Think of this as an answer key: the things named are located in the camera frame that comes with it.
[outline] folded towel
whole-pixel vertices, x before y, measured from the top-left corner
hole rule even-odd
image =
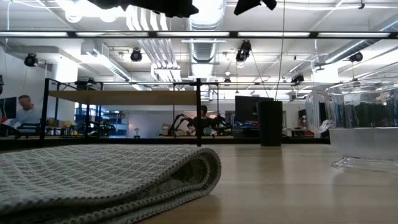
[[[208,195],[217,154],[88,144],[0,154],[0,223],[134,223]]]

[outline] glass pitcher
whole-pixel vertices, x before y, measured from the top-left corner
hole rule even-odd
[[[308,129],[329,129],[333,149],[343,155],[339,169],[358,168],[398,173],[398,78],[341,83],[308,94]],[[327,120],[316,126],[316,104],[325,102]]]

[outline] black monitor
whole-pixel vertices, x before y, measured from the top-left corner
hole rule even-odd
[[[7,119],[17,118],[17,98],[0,99],[1,123]]]
[[[257,103],[263,101],[274,101],[274,99],[258,96],[235,96],[235,120],[257,121]]]

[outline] wooden table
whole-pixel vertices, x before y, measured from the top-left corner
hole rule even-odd
[[[223,165],[211,195],[142,223],[398,223],[398,176],[332,168],[327,145],[208,147]]]

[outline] person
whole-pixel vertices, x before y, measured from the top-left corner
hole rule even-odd
[[[201,128],[201,135],[204,135],[204,131],[203,129],[205,128],[209,128],[211,125],[211,118],[207,117],[207,106],[202,105],[200,107],[200,118],[201,118],[201,122],[200,122],[200,128]],[[191,133],[196,132],[197,129],[197,119],[194,119],[193,125],[188,126],[189,130],[191,131]]]
[[[10,126],[14,126],[17,122],[21,125],[23,124],[38,124],[40,123],[40,119],[42,117],[41,110],[38,110],[34,107],[30,96],[22,95],[18,97],[19,105],[22,107],[17,112],[17,118],[13,119],[10,122]],[[33,129],[27,129],[26,132],[35,132]]]

